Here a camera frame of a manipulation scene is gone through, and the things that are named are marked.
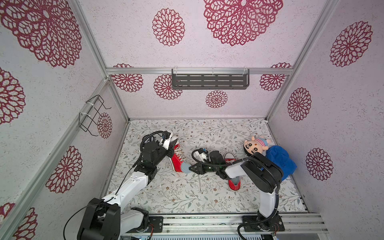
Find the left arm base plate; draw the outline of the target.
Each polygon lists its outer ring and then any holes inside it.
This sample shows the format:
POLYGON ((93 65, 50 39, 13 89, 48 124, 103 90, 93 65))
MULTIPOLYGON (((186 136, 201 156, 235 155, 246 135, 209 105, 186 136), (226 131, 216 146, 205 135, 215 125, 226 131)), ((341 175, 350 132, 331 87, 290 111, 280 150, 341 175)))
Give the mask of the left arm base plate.
POLYGON ((130 233, 162 233, 164 217, 149 217, 145 227, 139 227, 130 231, 130 233))

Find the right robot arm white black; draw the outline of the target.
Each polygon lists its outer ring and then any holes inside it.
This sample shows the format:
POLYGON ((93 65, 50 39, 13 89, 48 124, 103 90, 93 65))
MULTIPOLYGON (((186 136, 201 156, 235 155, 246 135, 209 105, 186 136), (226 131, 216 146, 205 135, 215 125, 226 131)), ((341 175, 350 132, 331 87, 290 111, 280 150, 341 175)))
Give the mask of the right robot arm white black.
POLYGON ((213 172, 223 180, 246 176, 259 189, 260 207, 257 215, 244 216, 243 223, 238 226, 238 232, 242 228, 246 232, 285 230, 278 211, 279 192, 284 175, 279 166, 260 153, 227 163, 218 151, 209 153, 200 148, 192 152, 192 158, 196 163, 189 167, 189 170, 195 174, 204 175, 213 172))

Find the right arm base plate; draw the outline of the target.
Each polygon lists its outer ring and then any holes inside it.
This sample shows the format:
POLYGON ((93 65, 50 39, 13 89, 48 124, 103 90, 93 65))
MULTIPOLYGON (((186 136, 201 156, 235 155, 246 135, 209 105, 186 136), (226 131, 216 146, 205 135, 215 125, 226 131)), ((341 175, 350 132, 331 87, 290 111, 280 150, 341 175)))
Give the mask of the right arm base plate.
MULTIPOLYGON (((264 218, 263 216, 243 216, 243 224, 260 222, 264 218)), ((270 220, 265 221, 259 224, 253 224, 250 226, 244 227, 246 232, 283 232, 285 231, 285 226, 283 224, 282 218, 279 215, 275 215, 270 220)))

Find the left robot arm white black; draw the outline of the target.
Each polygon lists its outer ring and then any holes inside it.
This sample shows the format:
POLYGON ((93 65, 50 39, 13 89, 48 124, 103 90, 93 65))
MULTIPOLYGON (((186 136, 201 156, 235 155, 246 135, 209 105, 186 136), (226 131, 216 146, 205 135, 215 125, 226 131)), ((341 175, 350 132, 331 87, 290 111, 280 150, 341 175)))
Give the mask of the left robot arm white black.
POLYGON ((120 186, 82 208, 84 216, 77 239, 119 240, 122 234, 132 230, 153 231, 148 211, 135 207, 123 214, 122 210, 155 178, 159 163, 173 157, 177 143, 178 138, 168 131, 144 136, 139 146, 140 155, 120 186))

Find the light blue insole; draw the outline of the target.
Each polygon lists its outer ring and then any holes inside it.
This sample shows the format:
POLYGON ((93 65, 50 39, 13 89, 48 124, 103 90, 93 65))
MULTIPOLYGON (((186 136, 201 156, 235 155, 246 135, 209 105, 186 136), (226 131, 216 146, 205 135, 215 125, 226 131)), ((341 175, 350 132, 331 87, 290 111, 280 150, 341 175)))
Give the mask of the light blue insole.
POLYGON ((181 165, 181 170, 182 170, 182 172, 185 173, 185 174, 189 174, 189 173, 191 173, 192 171, 189 169, 190 166, 191 166, 191 165, 189 165, 189 164, 185 164, 185 163, 183 163, 183 164, 181 165))

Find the red canvas sneaker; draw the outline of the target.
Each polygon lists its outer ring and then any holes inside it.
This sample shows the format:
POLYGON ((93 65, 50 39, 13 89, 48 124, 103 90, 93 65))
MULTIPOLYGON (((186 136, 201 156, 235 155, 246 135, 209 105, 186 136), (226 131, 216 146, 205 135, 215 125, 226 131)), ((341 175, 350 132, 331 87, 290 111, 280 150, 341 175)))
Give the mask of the red canvas sneaker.
POLYGON ((182 150, 182 147, 178 138, 172 137, 169 150, 170 149, 174 150, 172 157, 169 157, 171 167, 174 172, 182 173, 181 165, 183 163, 185 164, 189 164, 189 163, 186 161, 184 151, 182 150))
MULTIPOLYGON (((225 162, 227 164, 234 163, 235 161, 236 159, 225 159, 225 162)), ((228 180, 228 185, 232 191, 238 191, 241 188, 241 177, 236 177, 228 180)))

